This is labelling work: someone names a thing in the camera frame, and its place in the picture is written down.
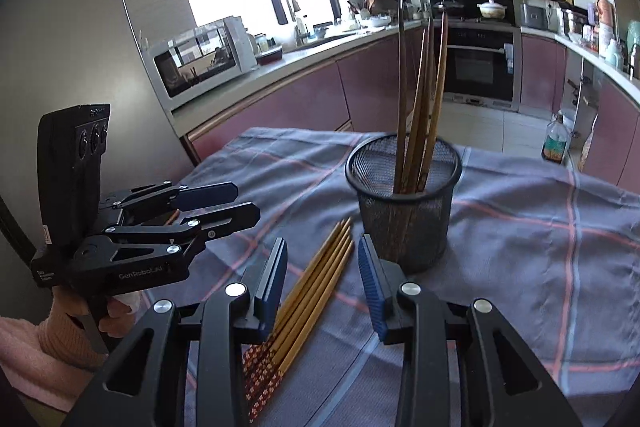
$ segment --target cooking oil bottle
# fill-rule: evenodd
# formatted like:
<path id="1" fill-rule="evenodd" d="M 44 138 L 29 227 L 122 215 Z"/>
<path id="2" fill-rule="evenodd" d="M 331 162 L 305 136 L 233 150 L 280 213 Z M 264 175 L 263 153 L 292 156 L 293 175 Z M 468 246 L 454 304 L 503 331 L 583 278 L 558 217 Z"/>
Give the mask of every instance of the cooking oil bottle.
<path id="1" fill-rule="evenodd" d="M 564 126 L 562 113 L 558 115 L 546 126 L 545 143 L 542 146 L 542 157 L 553 163 L 562 163 L 564 149 L 569 140 L 569 130 Z"/>

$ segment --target microwave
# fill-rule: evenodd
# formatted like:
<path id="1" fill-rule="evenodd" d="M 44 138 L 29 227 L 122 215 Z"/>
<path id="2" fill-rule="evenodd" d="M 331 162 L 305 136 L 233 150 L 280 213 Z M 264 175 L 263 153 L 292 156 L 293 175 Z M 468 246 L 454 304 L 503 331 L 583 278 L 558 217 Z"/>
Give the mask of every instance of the microwave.
<path id="1" fill-rule="evenodd" d="M 166 112 L 258 67 L 240 17 L 225 17 L 158 42 L 143 52 L 143 60 Z"/>

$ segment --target sink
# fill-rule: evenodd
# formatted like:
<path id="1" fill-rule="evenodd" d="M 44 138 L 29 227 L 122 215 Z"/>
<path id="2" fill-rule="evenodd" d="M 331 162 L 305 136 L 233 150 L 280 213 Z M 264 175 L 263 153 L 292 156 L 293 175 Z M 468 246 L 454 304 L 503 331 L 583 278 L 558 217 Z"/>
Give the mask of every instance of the sink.
<path id="1" fill-rule="evenodd" d="M 332 35 L 331 37 L 318 39 L 317 41 L 312 41 L 312 42 L 309 42 L 308 44 L 302 44 L 301 46 L 297 46 L 292 50 L 288 51 L 287 53 L 298 52 L 302 50 L 309 50 L 311 48 L 315 48 L 316 46 L 322 46 L 323 44 L 327 44 L 327 42 L 333 42 L 339 39 L 343 39 L 345 37 L 351 37 L 352 35 L 355 35 L 357 32 L 358 30 L 354 30 L 351 32 L 341 33 L 340 35 Z"/>

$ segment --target pot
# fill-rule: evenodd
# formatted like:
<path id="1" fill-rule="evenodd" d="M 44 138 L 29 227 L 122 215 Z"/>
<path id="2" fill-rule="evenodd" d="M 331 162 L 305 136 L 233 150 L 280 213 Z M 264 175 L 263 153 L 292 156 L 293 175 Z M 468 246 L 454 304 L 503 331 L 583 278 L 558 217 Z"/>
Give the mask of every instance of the pot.
<path id="1" fill-rule="evenodd" d="M 434 16 L 447 12 L 449 17 L 462 17 L 464 11 L 465 5 L 455 0 L 441 0 L 439 3 L 431 6 L 431 12 Z"/>
<path id="2" fill-rule="evenodd" d="M 487 19 L 504 19 L 504 15 L 507 12 L 507 7 L 502 4 L 498 4 L 494 0 L 489 2 L 483 2 L 478 5 L 480 14 Z"/>

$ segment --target faucet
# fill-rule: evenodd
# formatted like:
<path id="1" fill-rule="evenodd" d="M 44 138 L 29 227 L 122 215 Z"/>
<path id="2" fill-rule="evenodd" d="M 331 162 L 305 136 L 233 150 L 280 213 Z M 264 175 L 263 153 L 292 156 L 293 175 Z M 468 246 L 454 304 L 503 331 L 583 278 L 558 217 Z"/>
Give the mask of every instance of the faucet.
<path id="1" fill-rule="evenodd" d="M 305 39 L 309 36 L 309 33 L 303 33 L 300 31 L 298 27 L 298 22 L 296 21 L 296 13 L 300 11 L 300 5 L 296 0 L 286 0 L 287 8 L 289 8 L 289 15 L 291 16 L 291 21 L 296 25 L 295 33 L 296 33 L 296 46 L 302 46 L 306 44 Z"/>

